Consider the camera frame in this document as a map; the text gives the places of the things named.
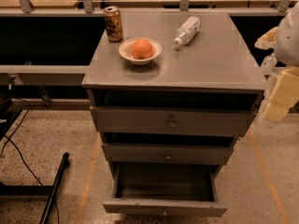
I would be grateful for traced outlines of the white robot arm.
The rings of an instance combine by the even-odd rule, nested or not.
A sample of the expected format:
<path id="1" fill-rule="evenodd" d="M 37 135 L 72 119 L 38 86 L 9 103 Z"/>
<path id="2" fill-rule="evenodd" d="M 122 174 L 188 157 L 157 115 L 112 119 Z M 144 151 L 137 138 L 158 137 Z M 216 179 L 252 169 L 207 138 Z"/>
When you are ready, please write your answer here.
<path id="1" fill-rule="evenodd" d="M 269 74 L 260 107 L 259 121 L 277 124 L 299 101 L 299 3 L 291 8 L 277 27 L 260 36 L 254 46 L 273 49 L 261 70 Z"/>

